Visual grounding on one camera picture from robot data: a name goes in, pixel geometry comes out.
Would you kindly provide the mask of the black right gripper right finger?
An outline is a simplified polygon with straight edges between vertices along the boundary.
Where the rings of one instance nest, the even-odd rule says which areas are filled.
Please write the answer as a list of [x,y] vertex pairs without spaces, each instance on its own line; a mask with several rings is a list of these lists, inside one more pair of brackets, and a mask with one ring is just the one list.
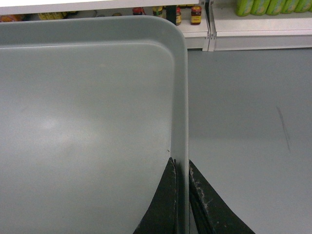
[[190,204],[199,234],[253,234],[189,161]]

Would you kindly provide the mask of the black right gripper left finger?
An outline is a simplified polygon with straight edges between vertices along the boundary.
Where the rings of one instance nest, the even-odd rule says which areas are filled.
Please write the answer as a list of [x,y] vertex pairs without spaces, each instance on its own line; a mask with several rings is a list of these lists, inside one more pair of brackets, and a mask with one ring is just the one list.
[[176,234],[178,173],[176,161],[170,157],[153,199],[136,227],[135,234]]

